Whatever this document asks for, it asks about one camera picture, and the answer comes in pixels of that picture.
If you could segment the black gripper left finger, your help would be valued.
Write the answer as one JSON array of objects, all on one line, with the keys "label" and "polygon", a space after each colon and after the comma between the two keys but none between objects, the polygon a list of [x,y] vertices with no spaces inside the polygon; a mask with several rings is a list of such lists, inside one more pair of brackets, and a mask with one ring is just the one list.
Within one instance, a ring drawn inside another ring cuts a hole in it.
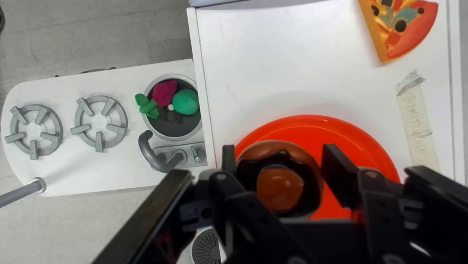
[{"label": "black gripper left finger", "polygon": [[96,255],[92,264],[136,264],[190,188],[191,181],[193,176],[189,170],[171,170]]}]

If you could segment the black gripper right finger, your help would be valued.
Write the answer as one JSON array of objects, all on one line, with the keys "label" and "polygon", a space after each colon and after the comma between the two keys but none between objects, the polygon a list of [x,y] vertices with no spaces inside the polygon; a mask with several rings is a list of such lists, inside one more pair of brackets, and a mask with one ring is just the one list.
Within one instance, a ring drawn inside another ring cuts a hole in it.
[{"label": "black gripper right finger", "polygon": [[468,264],[468,188],[425,166],[402,184],[326,144],[322,176],[364,232],[370,264]]}]

